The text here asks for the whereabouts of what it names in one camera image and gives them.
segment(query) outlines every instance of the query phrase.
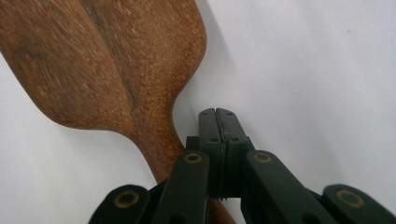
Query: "wood grain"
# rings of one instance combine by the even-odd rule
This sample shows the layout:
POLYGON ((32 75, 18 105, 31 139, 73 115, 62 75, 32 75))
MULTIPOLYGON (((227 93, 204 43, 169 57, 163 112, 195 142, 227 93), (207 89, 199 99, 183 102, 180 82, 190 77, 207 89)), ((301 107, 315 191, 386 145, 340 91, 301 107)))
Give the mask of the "wood grain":
POLYGON ((164 180, 184 150, 173 104, 205 53, 195 3, 0 2, 0 50, 37 107, 68 127, 124 134, 164 180))

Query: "wooden spatula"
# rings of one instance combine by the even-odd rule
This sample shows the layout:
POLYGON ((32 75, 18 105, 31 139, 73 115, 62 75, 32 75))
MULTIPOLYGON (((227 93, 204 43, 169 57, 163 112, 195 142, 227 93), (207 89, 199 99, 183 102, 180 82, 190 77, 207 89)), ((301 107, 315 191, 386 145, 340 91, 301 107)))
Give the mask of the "wooden spatula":
POLYGON ((0 50, 45 115, 124 134, 167 177, 184 150, 172 107, 205 53, 192 0, 5 0, 0 18, 0 50))

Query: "dark wood streak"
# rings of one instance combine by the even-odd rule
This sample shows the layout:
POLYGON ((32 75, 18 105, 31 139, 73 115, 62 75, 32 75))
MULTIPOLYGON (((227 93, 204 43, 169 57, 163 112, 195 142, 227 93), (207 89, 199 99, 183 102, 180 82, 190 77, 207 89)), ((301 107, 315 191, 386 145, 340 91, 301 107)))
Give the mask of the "dark wood streak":
MULTIPOLYGON (((184 150, 173 104, 205 53, 195 3, 0 2, 0 50, 37 107, 64 126, 124 134, 164 180, 184 150)), ((213 223, 232 222, 215 207, 213 223)))

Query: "brown wooden utensil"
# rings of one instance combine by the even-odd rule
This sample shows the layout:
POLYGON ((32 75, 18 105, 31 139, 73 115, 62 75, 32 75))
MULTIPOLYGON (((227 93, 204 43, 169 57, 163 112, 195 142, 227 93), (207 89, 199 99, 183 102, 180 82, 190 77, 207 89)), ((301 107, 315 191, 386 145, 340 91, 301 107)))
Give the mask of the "brown wooden utensil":
MULTIPOLYGON (((0 0, 0 50, 37 107, 131 139, 157 181, 184 150, 172 108, 205 53, 193 0, 0 0)), ((232 223, 213 203, 212 223, 232 223)))

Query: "white surface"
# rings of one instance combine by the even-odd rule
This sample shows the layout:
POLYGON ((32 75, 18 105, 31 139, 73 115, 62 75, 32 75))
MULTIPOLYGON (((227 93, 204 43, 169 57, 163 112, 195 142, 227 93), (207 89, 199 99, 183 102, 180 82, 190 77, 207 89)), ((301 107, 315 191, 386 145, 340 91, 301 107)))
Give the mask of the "white surface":
MULTIPOLYGON (((344 183, 396 214, 396 2, 198 5, 208 46, 175 105, 182 141, 200 111, 232 110, 308 188, 344 183)), ((0 223, 87 223, 112 189, 155 184, 129 140, 53 123, 0 66, 0 223)))

